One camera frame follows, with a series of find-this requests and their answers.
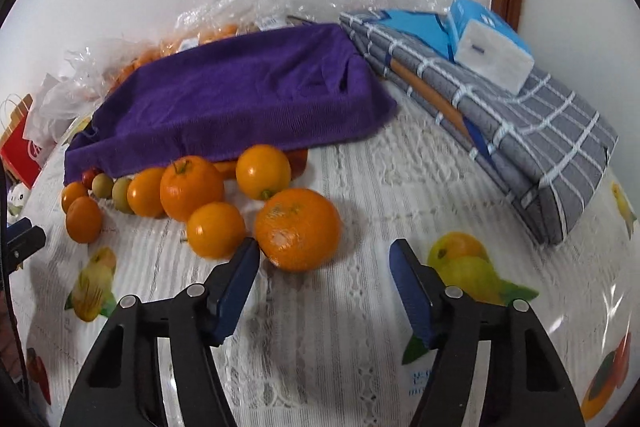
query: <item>gray checkered cloth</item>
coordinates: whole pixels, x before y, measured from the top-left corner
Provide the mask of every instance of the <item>gray checkered cloth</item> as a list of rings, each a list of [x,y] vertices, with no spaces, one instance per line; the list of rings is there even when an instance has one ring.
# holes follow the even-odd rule
[[[340,23],[374,70],[420,103],[494,179],[540,243],[564,241],[602,179],[618,141],[616,131],[580,96],[538,68],[514,96],[449,62],[415,36],[376,24],[385,15],[342,13]],[[391,70],[391,58],[481,132],[487,156]]]

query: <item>purple towel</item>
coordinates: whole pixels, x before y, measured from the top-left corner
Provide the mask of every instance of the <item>purple towel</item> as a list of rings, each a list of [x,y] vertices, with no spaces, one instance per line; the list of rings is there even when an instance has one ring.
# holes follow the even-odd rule
[[[212,42],[133,73],[65,154],[65,184],[99,167],[113,178],[181,156],[237,158],[360,139],[396,103],[338,25]]]

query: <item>tangerine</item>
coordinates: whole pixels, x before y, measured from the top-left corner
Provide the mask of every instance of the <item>tangerine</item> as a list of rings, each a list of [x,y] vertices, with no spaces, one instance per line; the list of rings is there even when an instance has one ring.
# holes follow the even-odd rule
[[[225,182],[213,163],[185,156],[169,165],[160,182],[160,201],[167,216],[186,223],[198,208],[225,199]]]
[[[127,203],[133,213],[142,217],[160,217],[164,208],[160,201],[163,167],[151,167],[137,174],[127,189]]]
[[[65,214],[68,213],[71,203],[76,201],[78,198],[82,198],[87,195],[88,192],[86,190],[86,187],[82,185],[81,182],[69,183],[65,188],[62,189],[62,194],[60,194],[62,211]]]
[[[254,145],[238,158],[236,180],[252,200],[268,200],[289,187],[291,165],[287,155],[271,145]]]
[[[187,241],[205,259],[228,259],[246,236],[240,211],[229,203],[208,203],[187,221]]]
[[[66,213],[65,226],[66,233],[76,243],[94,242],[102,228],[102,212],[98,203],[89,196],[78,198]]]
[[[200,45],[209,44],[210,42],[220,41],[228,37],[235,37],[238,33],[238,26],[235,24],[227,24],[222,28],[205,30],[200,33]]]
[[[255,238],[275,266],[299,272],[334,256],[341,227],[338,211],[324,196],[309,188],[286,188],[258,213]]]
[[[307,153],[307,149],[299,149],[285,153],[291,167],[292,180],[300,178],[300,176],[302,176],[302,174],[305,172]],[[214,163],[214,165],[216,166],[216,169],[220,171],[220,174],[222,174],[222,177],[225,180],[236,179],[236,167],[238,166],[237,160],[216,162]]]
[[[133,61],[133,67],[137,70],[138,68],[141,68],[142,66],[145,66],[150,62],[158,60],[159,58],[160,48],[149,48],[148,50],[144,51],[140,55],[140,57],[136,58],[136,60]]]

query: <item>tissue box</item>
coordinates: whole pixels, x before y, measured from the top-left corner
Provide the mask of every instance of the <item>tissue box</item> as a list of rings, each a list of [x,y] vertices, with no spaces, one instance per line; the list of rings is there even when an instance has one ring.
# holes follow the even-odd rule
[[[447,15],[454,61],[518,94],[534,64],[531,51],[498,15],[472,0],[454,0]]]

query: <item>label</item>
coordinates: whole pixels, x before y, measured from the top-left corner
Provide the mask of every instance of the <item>label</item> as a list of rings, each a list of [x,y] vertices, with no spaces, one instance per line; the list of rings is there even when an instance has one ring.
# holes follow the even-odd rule
[[[257,20],[255,25],[260,28],[260,31],[265,32],[268,30],[277,30],[278,28],[284,28],[288,26],[286,20],[284,18],[276,16],[276,17],[265,17],[264,19]]]

